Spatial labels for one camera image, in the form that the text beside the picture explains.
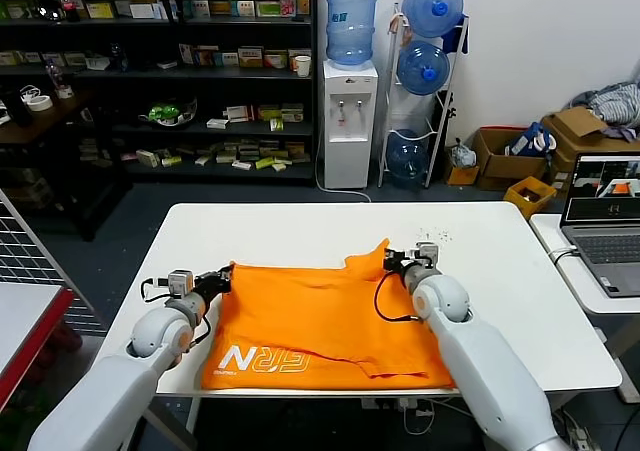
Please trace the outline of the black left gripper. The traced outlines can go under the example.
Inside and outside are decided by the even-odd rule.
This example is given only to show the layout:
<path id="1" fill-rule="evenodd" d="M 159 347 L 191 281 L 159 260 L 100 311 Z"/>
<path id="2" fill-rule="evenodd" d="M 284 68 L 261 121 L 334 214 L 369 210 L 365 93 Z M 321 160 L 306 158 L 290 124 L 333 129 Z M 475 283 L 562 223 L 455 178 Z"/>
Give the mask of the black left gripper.
<path id="1" fill-rule="evenodd" d="M 222 268 L 221 271 L 207 272 L 195 278 L 193 292 L 203 299 L 214 299 L 219 294 L 232 290 L 233 265 Z"/>

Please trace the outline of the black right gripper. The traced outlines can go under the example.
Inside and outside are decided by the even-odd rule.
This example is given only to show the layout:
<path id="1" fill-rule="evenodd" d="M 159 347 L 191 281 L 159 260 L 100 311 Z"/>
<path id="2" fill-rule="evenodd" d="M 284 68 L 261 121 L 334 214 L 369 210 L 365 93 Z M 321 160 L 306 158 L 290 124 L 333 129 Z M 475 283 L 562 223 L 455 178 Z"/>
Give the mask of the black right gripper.
<path id="1" fill-rule="evenodd" d="M 395 272 L 397 274 L 403 274 L 406 272 L 406 270 L 409 267 L 414 266 L 418 263 L 418 261 L 416 260 L 416 252 L 417 252 L 416 248 L 403 250 L 403 251 L 394 251 L 391 249 L 385 249 L 384 259 L 389 260 L 389 259 L 395 258 L 396 264 L 394 264 L 393 262 L 385 261 L 383 263 L 383 268 L 386 271 L 392 271 L 395 267 Z"/>

